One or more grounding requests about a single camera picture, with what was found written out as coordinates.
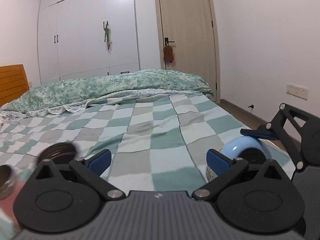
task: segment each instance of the wall outlet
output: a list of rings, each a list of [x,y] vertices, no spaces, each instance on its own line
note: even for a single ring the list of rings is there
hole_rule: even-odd
[[[287,84],[287,94],[294,95],[296,97],[307,100],[309,95],[309,89]]]

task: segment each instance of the logo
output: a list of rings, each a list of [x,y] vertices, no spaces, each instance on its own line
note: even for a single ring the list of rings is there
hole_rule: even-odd
[[[156,198],[162,198],[163,195],[162,195],[161,193],[157,193],[157,194],[155,194],[155,197],[156,197]]]

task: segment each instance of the door frame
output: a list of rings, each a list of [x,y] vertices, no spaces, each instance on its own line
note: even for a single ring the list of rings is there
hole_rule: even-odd
[[[217,82],[216,101],[219,102],[220,101],[220,57],[219,57],[217,21],[215,17],[213,0],[209,0],[209,5],[210,5],[210,11],[211,11],[211,19],[213,21],[213,38],[214,38],[215,60],[216,60],[216,82]],[[158,25],[161,68],[166,69],[165,63],[163,61],[164,40],[163,40],[163,33],[162,33],[160,0],[156,0],[156,16],[157,16],[157,25]]]

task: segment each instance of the green floral comforter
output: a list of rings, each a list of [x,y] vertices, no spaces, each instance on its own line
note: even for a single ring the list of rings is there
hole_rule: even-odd
[[[29,113],[31,116],[48,114],[48,110],[61,106],[87,106],[93,99],[108,98],[108,95],[126,90],[165,89],[187,90],[209,93],[212,90],[200,77],[172,70],[150,69],[134,73],[103,76],[85,79],[72,79],[40,87],[31,88],[21,97],[4,105],[1,109],[19,113]]]

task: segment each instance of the jar lid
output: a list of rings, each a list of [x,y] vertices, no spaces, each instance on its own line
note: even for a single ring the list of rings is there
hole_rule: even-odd
[[[18,182],[17,175],[9,165],[0,166],[0,200],[12,194]]]

